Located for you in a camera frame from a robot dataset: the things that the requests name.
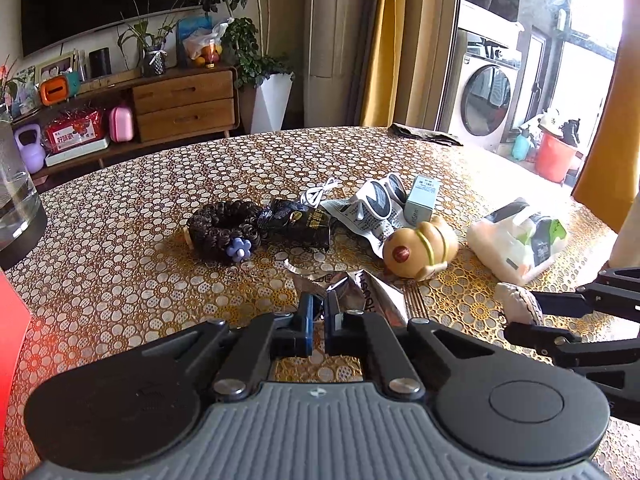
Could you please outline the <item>sushi paper snack bag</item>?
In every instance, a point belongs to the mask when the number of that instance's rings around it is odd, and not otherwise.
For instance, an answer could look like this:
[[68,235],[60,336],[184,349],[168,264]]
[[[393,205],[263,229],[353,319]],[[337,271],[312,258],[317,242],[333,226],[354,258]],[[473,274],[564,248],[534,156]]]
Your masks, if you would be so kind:
[[383,315],[392,327],[405,327],[409,321],[404,293],[366,270],[314,273],[293,266],[288,259],[283,265],[292,274],[299,296],[309,292],[326,300],[329,292],[335,292],[341,311],[374,312]]

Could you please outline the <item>white round sunglasses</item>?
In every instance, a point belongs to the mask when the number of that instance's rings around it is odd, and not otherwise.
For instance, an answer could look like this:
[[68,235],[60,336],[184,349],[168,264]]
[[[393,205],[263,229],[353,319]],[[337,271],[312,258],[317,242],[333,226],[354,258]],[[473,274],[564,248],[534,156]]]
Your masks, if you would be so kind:
[[356,219],[361,221],[366,214],[378,220],[390,218],[393,204],[399,207],[407,203],[408,193],[397,174],[388,174],[380,180],[369,179],[352,198],[356,204]]

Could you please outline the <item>brown bun plush toy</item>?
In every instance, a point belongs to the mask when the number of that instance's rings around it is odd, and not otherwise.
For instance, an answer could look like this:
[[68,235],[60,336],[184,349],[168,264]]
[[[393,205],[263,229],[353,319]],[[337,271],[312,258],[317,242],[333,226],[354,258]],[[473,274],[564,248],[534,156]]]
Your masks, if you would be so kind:
[[445,270],[458,250],[456,232],[441,216],[434,216],[415,228],[390,234],[383,245],[383,260],[398,278],[423,282]]

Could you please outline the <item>black snack packet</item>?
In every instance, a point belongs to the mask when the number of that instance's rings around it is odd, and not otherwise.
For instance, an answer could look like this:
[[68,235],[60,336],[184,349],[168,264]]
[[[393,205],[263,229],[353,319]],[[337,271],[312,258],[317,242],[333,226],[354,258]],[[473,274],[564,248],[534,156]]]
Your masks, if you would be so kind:
[[305,246],[330,249],[331,217],[322,209],[294,200],[272,200],[257,218],[257,229]]

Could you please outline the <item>printed white plastic wrapper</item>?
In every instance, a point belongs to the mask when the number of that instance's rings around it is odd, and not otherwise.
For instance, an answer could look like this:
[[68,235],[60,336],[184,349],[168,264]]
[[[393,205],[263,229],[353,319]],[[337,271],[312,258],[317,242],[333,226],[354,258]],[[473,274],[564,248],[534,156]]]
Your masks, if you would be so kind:
[[393,204],[390,218],[386,220],[378,220],[370,214],[366,214],[364,219],[358,221],[356,219],[356,204],[351,198],[343,198],[342,200],[324,200],[320,206],[335,220],[341,222],[349,231],[358,236],[365,238],[375,255],[383,257],[383,245],[387,237],[393,232],[408,228],[410,224],[404,217],[404,207]]

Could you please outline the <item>red plastic bucket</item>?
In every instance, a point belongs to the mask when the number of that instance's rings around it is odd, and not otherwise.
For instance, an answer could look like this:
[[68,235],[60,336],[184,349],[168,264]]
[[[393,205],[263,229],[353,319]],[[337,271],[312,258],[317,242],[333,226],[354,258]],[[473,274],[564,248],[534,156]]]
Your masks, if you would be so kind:
[[551,182],[562,183],[576,153],[576,146],[544,129],[535,162],[536,173]]

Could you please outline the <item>small light blue box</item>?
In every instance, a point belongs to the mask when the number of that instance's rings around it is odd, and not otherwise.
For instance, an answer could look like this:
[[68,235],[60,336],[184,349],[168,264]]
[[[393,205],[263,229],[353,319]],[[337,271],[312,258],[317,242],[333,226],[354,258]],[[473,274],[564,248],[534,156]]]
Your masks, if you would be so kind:
[[416,176],[404,206],[404,217],[409,224],[430,222],[435,211],[440,182],[438,179]]

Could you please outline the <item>teal spray bottle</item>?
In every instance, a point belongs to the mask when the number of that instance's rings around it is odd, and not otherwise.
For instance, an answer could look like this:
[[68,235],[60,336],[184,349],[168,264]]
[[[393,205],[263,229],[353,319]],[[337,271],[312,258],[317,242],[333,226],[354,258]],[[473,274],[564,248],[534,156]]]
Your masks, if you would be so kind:
[[518,162],[524,162],[533,147],[532,134],[529,128],[520,129],[518,130],[518,135],[515,137],[511,156]]

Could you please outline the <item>black folded cloth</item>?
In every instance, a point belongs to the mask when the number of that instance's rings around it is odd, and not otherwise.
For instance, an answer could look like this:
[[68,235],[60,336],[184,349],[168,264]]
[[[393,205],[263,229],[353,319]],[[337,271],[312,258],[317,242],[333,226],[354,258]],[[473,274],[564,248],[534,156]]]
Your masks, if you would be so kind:
[[462,143],[455,136],[450,136],[449,133],[409,127],[397,122],[393,122],[387,128],[387,132],[404,139],[420,140],[443,146],[462,146]]

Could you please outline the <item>white front-load washing machine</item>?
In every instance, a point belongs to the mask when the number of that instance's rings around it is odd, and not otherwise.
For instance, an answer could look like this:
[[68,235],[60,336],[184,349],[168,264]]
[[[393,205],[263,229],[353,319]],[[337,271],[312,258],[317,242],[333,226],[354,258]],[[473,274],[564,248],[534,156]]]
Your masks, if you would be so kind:
[[438,128],[494,152],[506,131],[522,55],[482,35],[457,31]]

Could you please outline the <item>yellow curtain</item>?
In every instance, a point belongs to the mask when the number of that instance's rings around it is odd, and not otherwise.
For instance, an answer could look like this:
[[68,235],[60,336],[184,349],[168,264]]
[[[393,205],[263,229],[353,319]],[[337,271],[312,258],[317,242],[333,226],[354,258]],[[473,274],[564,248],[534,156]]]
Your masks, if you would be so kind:
[[363,126],[389,126],[394,119],[404,40],[406,0],[378,0],[361,104]]

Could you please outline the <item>white tall planter pot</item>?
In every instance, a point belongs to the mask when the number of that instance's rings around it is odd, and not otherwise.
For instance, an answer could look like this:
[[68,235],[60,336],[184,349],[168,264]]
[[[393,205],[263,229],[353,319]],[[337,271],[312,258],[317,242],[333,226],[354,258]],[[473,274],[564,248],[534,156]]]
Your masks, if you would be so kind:
[[241,122],[247,133],[281,129],[292,84],[291,74],[273,74],[258,87],[240,91]]

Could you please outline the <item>wooden tv sideboard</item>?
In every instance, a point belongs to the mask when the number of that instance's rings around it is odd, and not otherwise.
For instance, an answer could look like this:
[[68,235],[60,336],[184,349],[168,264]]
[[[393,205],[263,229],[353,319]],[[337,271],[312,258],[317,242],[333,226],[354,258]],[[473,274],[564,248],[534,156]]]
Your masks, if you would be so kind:
[[103,110],[103,123],[116,106],[132,111],[134,137],[127,142],[111,142],[104,150],[85,154],[35,174],[44,179],[87,165],[104,166],[121,158],[158,151],[183,140],[201,139],[209,134],[228,134],[239,127],[240,106],[235,88],[236,69],[228,65],[214,68],[171,68],[162,76],[140,77],[93,89],[17,119],[13,132],[25,126],[46,126],[71,110]]

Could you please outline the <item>red white cardboard box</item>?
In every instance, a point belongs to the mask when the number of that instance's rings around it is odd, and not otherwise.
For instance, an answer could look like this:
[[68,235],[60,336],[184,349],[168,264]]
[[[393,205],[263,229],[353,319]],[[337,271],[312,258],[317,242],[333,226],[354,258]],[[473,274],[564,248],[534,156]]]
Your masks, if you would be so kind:
[[6,274],[0,274],[0,438],[4,452],[4,426],[13,377],[32,315],[12,287]]

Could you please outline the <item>pink small case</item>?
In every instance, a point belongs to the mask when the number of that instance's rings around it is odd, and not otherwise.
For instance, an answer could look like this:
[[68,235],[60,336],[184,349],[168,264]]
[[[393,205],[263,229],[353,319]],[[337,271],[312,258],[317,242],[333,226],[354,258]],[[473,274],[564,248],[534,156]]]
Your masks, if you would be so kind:
[[134,115],[126,105],[115,106],[108,114],[110,138],[116,143],[130,142],[134,138]]

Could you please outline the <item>glass electric kettle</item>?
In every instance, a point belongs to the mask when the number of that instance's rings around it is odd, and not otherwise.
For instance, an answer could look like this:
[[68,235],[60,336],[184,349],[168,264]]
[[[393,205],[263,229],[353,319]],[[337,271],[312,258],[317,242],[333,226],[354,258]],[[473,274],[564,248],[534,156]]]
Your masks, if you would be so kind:
[[1,104],[0,264],[7,271],[40,242],[48,217],[21,158],[6,104]]

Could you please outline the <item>red gift package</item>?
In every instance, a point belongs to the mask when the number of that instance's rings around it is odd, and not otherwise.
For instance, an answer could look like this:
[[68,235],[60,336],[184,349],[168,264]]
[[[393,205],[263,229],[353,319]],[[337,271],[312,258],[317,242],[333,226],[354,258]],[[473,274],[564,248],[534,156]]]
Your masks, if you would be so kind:
[[62,114],[44,128],[48,151],[58,154],[104,137],[103,112],[83,108]]

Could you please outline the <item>bag of fruit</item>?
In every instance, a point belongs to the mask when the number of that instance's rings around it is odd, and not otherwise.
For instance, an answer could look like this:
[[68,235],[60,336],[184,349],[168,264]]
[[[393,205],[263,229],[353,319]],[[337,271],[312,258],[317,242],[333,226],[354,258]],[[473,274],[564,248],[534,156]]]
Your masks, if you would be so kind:
[[199,28],[182,40],[186,64],[192,67],[214,67],[221,59],[222,38],[234,18],[227,18],[212,29]]

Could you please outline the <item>small potted grass plant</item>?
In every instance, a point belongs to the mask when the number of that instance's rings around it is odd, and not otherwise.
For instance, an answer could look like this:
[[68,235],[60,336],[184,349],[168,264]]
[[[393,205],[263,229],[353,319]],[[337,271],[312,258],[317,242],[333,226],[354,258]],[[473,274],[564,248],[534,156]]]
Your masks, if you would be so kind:
[[166,74],[167,51],[165,49],[168,36],[175,30],[178,20],[166,14],[162,24],[155,31],[150,29],[150,21],[144,18],[138,7],[137,1],[132,0],[134,10],[136,11],[136,19],[134,21],[126,21],[125,17],[120,17],[124,21],[125,29],[118,34],[116,46],[122,58],[128,65],[128,58],[125,53],[125,44],[134,40],[137,45],[138,66],[141,68],[143,77],[155,77]]

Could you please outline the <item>purple kettlebell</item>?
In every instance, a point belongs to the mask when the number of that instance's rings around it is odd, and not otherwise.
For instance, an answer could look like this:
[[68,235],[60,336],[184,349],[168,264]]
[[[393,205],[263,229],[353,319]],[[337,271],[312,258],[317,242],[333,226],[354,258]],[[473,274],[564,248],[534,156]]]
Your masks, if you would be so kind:
[[[24,133],[32,133],[34,140],[23,143],[21,135]],[[36,174],[43,168],[44,160],[46,159],[46,151],[42,145],[40,125],[29,124],[16,129],[14,131],[14,140],[26,169],[30,174]]]

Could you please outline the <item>black cylinder speaker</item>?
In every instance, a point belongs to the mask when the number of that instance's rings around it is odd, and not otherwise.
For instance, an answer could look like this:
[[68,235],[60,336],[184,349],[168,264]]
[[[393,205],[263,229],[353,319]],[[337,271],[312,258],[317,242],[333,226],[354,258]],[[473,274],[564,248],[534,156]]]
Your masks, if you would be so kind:
[[112,73],[111,55],[108,47],[91,51],[89,53],[90,75],[92,78],[101,78]]

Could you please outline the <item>orange retro radio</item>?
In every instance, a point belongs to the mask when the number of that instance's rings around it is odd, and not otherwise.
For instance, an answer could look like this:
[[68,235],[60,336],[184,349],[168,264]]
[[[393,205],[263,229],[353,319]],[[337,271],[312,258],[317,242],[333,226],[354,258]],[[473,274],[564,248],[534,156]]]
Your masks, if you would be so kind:
[[43,81],[39,86],[39,93],[43,106],[53,106],[70,96],[70,84],[65,75],[58,75]]

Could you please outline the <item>framed photo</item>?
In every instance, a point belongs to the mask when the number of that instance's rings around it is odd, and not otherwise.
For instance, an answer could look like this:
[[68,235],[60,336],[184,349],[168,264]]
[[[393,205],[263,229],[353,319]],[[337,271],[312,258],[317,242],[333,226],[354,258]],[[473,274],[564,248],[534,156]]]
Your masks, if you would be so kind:
[[41,84],[43,81],[58,75],[72,72],[74,70],[74,57],[73,52],[68,52],[38,64],[35,70],[36,83]]

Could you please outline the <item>tall green potted tree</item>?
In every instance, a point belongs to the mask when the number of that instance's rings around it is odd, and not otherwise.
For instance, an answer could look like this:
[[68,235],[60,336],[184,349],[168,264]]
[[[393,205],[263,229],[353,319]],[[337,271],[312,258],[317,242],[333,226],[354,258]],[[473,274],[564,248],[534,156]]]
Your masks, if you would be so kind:
[[236,88],[257,89],[274,75],[294,73],[282,56],[272,56],[270,50],[271,0],[198,0],[205,12],[217,12],[223,6],[231,18],[222,36],[238,72]]

